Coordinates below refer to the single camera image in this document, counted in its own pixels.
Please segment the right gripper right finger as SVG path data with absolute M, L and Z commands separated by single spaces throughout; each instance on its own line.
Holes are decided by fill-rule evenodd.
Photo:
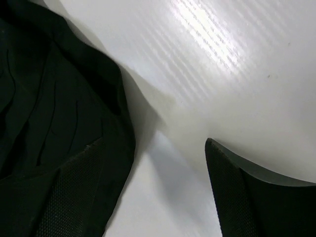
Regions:
M 213 139 L 206 163 L 224 237 L 314 237 L 316 185 L 284 176 Z

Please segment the black skirt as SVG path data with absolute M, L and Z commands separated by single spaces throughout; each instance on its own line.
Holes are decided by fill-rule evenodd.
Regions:
M 118 65 L 27 0 L 0 3 L 0 180 L 64 163 L 99 138 L 105 157 L 83 237 L 100 237 L 135 151 Z

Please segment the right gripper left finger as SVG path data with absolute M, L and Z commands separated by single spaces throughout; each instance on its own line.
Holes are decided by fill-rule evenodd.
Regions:
M 64 163 L 1 179 L 0 235 L 83 236 L 104 157 L 105 143 L 99 138 Z

